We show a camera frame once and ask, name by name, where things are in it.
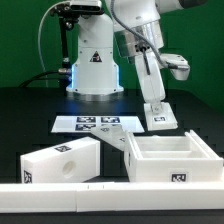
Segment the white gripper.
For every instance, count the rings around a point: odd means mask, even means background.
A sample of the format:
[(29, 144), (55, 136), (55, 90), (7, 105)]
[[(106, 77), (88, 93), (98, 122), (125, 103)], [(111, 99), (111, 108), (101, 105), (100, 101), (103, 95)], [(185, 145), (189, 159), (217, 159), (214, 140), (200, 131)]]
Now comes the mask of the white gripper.
[(136, 56), (135, 67), (145, 102), (152, 104), (153, 113), (160, 113), (161, 103), (159, 102), (165, 98), (165, 90), (154, 53), (149, 52), (146, 57)]

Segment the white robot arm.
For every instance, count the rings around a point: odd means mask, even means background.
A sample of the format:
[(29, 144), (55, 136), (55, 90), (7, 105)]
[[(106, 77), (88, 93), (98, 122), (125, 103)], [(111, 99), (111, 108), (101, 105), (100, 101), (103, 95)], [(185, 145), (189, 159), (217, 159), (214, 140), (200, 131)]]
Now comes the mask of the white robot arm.
[(160, 15), (205, 4), (207, 0), (70, 0), (77, 17), (78, 59), (72, 65), (67, 91), (86, 99), (108, 97), (123, 91), (113, 59), (117, 45), (122, 57), (135, 65), (145, 113), (166, 117), (172, 113), (164, 101), (160, 70), (171, 70), (181, 80), (190, 66), (181, 56), (162, 54)]

